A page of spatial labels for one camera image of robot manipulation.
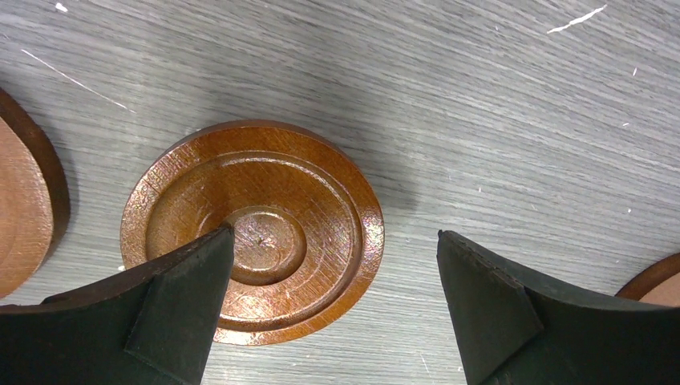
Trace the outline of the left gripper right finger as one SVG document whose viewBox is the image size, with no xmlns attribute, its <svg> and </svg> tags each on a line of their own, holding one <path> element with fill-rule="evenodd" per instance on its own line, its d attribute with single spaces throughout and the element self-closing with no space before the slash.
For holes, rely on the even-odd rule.
<svg viewBox="0 0 680 385">
<path fill-rule="evenodd" d="M 678 308 L 575 286 L 453 231 L 436 259 L 468 383 L 678 383 Z"/>
</svg>

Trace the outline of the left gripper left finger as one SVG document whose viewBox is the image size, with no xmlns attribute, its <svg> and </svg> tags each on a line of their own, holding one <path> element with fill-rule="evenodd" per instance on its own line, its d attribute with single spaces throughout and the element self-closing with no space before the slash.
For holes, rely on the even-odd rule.
<svg viewBox="0 0 680 385">
<path fill-rule="evenodd" d="M 198 384 L 234 261 L 222 225 L 109 278 L 1 308 L 4 384 Z"/>
</svg>

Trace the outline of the wooden coaster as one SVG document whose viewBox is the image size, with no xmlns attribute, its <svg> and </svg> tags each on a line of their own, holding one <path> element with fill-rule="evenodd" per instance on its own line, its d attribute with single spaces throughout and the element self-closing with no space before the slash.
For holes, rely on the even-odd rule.
<svg viewBox="0 0 680 385">
<path fill-rule="evenodd" d="M 374 280 L 383 213 L 336 145 L 272 120 L 194 132 L 141 176 L 123 210 L 127 268 L 216 229 L 233 228 L 234 262 L 214 339 L 258 346 L 312 334 L 342 317 Z"/>
<path fill-rule="evenodd" d="M 679 308 L 679 253 L 670 255 L 643 270 L 615 296 L 652 305 Z"/>
<path fill-rule="evenodd" d="M 71 215 L 65 172 L 46 133 L 1 91 L 1 297 L 51 256 Z"/>
</svg>

